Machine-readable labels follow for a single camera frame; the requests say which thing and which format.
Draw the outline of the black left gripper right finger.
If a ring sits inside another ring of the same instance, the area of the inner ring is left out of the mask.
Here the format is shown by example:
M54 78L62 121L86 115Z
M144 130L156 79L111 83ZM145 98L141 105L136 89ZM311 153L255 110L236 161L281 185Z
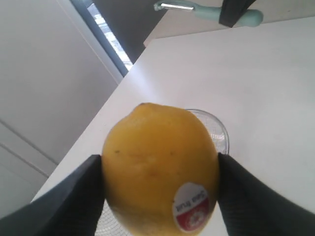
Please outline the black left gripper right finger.
M230 236L313 236L315 215L219 154L218 203Z

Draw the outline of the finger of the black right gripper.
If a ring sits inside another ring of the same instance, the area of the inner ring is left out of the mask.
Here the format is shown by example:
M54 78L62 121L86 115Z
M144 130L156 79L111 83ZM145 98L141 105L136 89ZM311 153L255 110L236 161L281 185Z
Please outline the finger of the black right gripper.
M223 0L219 23L232 28L255 0Z

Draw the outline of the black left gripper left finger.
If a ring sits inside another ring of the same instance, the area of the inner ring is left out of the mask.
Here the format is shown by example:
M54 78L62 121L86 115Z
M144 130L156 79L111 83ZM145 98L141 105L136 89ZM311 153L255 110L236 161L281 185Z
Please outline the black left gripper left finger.
M91 155L47 193L0 220L2 236L93 236L105 193L100 155Z

